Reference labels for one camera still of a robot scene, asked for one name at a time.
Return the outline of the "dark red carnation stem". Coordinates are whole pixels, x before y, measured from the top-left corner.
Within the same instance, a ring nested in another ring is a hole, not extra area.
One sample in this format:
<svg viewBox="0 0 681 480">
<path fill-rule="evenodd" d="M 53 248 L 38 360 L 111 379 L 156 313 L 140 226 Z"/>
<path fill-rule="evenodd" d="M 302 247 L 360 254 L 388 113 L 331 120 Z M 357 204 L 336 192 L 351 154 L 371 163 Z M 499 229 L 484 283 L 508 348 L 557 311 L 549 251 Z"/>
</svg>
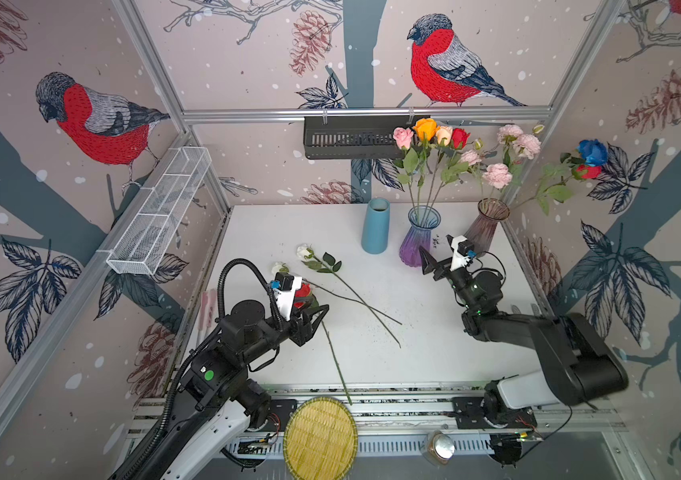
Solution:
<svg viewBox="0 0 681 480">
<path fill-rule="evenodd" d="M 312 286 L 308 284 L 306 280 L 302 281 L 302 288 L 300 288 L 300 291 L 298 291 L 298 295 L 296 295 L 296 302 L 294 302 L 294 307 L 292 307 L 292 314 L 294 316 L 298 316 L 300 312 L 308 310 L 310 306 L 316 306 L 320 305 L 320 302 L 316 299 L 316 296 L 314 295 L 314 292 L 312 292 Z M 345 398 L 347 400 L 347 403 L 349 405 L 352 404 L 352 400 L 350 398 L 341 368 L 340 364 L 338 363 L 338 358 L 336 357 L 336 352 L 334 351 L 334 346 L 332 345 L 332 338 L 330 338 L 330 332 L 328 332 L 328 328 L 324 325 L 324 322 L 320 324 L 322 326 L 322 329 L 324 330 L 324 334 L 326 334 L 326 339 L 328 340 L 328 345 L 330 346 L 330 352 L 332 352 L 332 358 L 334 358 L 334 364 L 336 364 L 336 371 L 338 372 L 338 376 L 340 376 L 340 381 L 342 384 L 343 392 L 345 394 Z"/>
</svg>

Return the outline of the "white artificial rose bunch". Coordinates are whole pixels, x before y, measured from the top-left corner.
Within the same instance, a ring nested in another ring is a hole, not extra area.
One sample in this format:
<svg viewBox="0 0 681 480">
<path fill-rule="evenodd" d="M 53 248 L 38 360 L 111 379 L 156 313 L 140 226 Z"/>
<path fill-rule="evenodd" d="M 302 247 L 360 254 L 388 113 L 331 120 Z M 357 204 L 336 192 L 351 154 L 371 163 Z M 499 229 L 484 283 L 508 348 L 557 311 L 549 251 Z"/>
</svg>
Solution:
<svg viewBox="0 0 681 480">
<path fill-rule="evenodd" d="M 343 286 L 345 286 L 354 296 L 354 298 L 374 316 L 374 318 L 384 328 L 384 330 L 393 339 L 397 346 L 401 347 L 401 342 L 389 328 L 388 324 L 384 321 L 384 318 L 392 320 L 398 325 L 400 325 L 400 322 L 383 313 L 382 311 L 372 307 L 346 280 L 341 277 L 340 271 L 343 267 L 341 260 L 335 258 L 332 254 L 330 254 L 330 252 L 318 254 L 318 252 L 316 252 L 316 250 L 314 250 L 310 244 L 298 245 L 298 247 L 296 247 L 296 256 L 298 256 L 298 259 L 300 262 L 302 262 L 302 264 L 304 264 L 304 266 L 313 272 L 316 272 L 317 274 L 334 276 L 334 278 L 336 278 Z"/>
</svg>

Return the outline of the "teal ceramic vase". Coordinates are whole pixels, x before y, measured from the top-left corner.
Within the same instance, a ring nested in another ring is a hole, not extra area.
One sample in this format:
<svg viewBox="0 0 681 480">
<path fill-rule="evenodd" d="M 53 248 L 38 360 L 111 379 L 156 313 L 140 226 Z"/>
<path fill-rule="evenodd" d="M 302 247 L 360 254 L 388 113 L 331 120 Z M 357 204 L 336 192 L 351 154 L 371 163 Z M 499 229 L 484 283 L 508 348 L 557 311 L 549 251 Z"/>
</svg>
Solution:
<svg viewBox="0 0 681 480">
<path fill-rule="evenodd" d="M 383 198 L 374 198 L 367 204 L 362 228 L 361 247 L 368 254 L 384 252 L 388 244 L 390 204 Z"/>
</svg>

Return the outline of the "pink grey glass vase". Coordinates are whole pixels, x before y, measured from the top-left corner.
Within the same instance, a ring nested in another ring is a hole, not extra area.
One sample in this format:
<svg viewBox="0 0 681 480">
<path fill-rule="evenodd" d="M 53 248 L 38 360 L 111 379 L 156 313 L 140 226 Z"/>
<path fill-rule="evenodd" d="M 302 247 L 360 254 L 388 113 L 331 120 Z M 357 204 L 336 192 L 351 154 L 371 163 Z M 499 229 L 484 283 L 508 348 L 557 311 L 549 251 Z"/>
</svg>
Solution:
<svg viewBox="0 0 681 480">
<path fill-rule="evenodd" d="M 476 256 L 481 257 L 489 251 L 495 230 L 510 216 L 510 209 L 500 199 L 484 198 L 478 202 L 477 211 L 477 217 L 464 236 L 473 245 Z"/>
</svg>

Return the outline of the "pink carnation bunch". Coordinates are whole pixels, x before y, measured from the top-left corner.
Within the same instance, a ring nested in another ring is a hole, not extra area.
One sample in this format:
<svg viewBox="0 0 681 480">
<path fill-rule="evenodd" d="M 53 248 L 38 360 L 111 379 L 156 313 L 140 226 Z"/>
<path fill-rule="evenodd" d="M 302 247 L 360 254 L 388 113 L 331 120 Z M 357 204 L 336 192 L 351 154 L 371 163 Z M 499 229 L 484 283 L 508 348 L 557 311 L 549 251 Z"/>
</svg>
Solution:
<svg viewBox="0 0 681 480">
<path fill-rule="evenodd" d="M 503 162 L 486 163 L 486 157 L 483 142 L 476 139 L 470 148 L 460 154 L 458 164 L 465 168 L 465 172 L 470 174 L 481 188 L 487 186 L 491 190 L 490 195 L 493 192 L 500 194 L 510 186 L 513 175 L 508 165 Z"/>
<path fill-rule="evenodd" d="M 540 135 L 544 130 L 537 124 L 530 132 L 519 125 L 507 124 L 499 128 L 497 140 L 502 147 L 502 163 L 508 168 L 511 181 L 519 183 L 524 162 L 534 160 L 541 152 Z"/>
</svg>

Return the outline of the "pink artificial rose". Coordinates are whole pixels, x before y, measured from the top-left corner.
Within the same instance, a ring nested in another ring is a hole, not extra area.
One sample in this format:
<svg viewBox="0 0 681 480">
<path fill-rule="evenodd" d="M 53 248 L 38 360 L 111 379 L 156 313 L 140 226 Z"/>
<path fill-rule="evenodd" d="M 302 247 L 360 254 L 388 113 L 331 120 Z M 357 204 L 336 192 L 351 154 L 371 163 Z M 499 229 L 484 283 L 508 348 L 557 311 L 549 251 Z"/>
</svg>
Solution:
<svg viewBox="0 0 681 480">
<path fill-rule="evenodd" d="M 393 140 L 396 146 L 401 151 L 403 157 L 400 161 L 400 174 L 398 174 L 399 182 L 407 187 L 412 207 L 417 205 L 412 191 L 412 186 L 415 183 L 414 176 L 418 170 L 420 157 L 416 148 L 415 132 L 412 129 L 405 129 L 396 127 L 393 130 Z"/>
</svg>

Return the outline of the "orange artificial rose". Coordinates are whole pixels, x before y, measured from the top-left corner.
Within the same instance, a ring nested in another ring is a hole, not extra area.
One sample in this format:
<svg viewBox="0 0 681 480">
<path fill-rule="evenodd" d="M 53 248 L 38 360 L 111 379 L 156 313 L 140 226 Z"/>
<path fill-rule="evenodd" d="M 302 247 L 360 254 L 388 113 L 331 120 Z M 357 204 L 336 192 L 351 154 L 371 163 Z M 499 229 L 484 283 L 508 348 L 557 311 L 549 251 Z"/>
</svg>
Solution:
<svg viewBox="0 0 681 480">
<path fill-rule="evenodd" d="M 418 164 L 416 167 L 416 206 L 420 206 L 421 190 L 427 174 L 427 162 L 428 157 L 430 156 L 431 142 L 436 134 L 437 128 L 438 125 L 432 118 L 423 118 L 418 120 L 413 128 L 417 138 L 418 147 Z"/>
</svg>

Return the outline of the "red artificial rose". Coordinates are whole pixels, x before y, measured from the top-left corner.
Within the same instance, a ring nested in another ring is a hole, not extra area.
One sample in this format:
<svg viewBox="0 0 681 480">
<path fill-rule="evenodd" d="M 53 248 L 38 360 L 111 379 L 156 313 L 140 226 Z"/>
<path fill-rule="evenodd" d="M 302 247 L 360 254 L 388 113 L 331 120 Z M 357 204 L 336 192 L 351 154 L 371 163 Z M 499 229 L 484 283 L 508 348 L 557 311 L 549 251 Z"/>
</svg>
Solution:
<svg viewBox="0 0 681 480">
<path fill-rule="evenodd" d="M 572 198 L 573 191 L 569 186 L 572 181 L 584 182 L 595 179 L 601 172 L 601 166 L 591 166 L 585 163 L 546 164 L 533 195 L 518 202 L 515 208 L 534 203 L 545 215 L 548 215 L 552 202 L 564 203 Z"/>
</svg>

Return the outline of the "blue artificial rose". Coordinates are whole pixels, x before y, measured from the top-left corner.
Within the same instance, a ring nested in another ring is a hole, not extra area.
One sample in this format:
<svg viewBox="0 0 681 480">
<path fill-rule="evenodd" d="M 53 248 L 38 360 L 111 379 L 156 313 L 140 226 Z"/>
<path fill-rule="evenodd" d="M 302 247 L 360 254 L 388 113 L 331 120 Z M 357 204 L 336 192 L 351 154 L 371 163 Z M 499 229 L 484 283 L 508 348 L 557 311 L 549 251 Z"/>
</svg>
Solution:
<svg viewBox="0 0 681 480">
<path fill-rule="evenodd" d="M 589 167 L 600 167 L 608 160 L 607 148 L 599 140 L 581 140 L 578 144 L 578 152 L 584 164 Z"/>
</svg>

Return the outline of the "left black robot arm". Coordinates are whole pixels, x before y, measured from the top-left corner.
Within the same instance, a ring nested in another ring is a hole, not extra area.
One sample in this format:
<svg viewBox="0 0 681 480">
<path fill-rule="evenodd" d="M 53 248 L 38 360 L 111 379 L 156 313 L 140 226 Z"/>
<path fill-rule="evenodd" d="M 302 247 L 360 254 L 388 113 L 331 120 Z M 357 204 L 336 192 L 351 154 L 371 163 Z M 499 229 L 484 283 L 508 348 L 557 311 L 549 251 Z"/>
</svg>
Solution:
<svg viewBox="0 0 681 480">
<path fill-rule="evenodd" d="M 236 266 L 256 276 L 268 304 L 224 306 L 226 279 Z M 250 260 L 236 258 L 222 268 L 218 324 L 182 362 L 162 415 L 112 478 L 192 479 L 236 437 L 268 422 L 272 398 L 250 377 L 260 371 L 256 360 L 278 353 L 286 340 L 308 343 L 330 311 L 298 296 L 300 288 L 302 278 L 278 273 L 266 280 Z"/>
</svg>

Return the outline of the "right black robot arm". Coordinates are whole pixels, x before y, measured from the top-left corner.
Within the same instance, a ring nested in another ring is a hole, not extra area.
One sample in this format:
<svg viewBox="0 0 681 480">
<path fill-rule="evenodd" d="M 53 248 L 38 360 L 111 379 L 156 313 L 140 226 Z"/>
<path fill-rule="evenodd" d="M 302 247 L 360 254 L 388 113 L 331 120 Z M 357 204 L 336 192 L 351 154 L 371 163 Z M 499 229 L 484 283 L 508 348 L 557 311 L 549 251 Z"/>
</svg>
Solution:
<svg viewBox="0 0 681 480">
<path fill-rule="evenodd" d="M 441 261 L 420 247 L 422 273 L 448 281 L 463 308 L 465 333 L 481 342 L 531 349 L 540 365 L 536 372 L 484 387 L 481 409 L 487 424 L 504 428 L 530 407 L 573 407 L 628 388 L 625 369 L 584 316 L 550 318 L 499 310 L 505 274 L 491 268 L 470 271 L 476 258 L 471 246 L 462 241 L 452 249 L 452 258 Z"/>
</svg>

